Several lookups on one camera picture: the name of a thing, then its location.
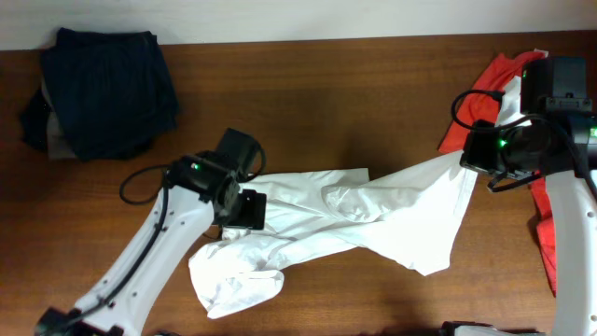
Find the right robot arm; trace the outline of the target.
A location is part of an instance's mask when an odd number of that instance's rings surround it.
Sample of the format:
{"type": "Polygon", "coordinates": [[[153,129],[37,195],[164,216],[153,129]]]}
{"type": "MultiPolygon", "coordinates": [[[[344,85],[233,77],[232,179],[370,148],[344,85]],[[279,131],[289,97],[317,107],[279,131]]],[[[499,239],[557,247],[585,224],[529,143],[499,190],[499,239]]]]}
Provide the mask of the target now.
{"type": "Polygon", "coordinates": [[[552,334],[596,332],[596,114],[586,62],[548,57],[521,69],[521,117],[503,124],[452,121],[468,131],[462,167],[502,192],[543,179],[555,229],[556,314],[552,334]]]}

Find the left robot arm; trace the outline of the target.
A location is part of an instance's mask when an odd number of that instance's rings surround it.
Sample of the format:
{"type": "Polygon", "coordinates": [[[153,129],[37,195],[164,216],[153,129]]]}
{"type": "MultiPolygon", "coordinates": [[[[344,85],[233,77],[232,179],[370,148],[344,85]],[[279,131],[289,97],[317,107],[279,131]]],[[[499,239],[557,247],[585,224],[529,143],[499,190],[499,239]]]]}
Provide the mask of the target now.
{"type": "Polygon", "coordinates": [[[139,335],[180,260],[211,227],[260,231],[266,196],[244,183],[266,161],[252,136],[228,129],[213,151],[160,166],[160,187],[144,224],[98,283],[63,313],[49,308],[40,335],[139,335]]]}

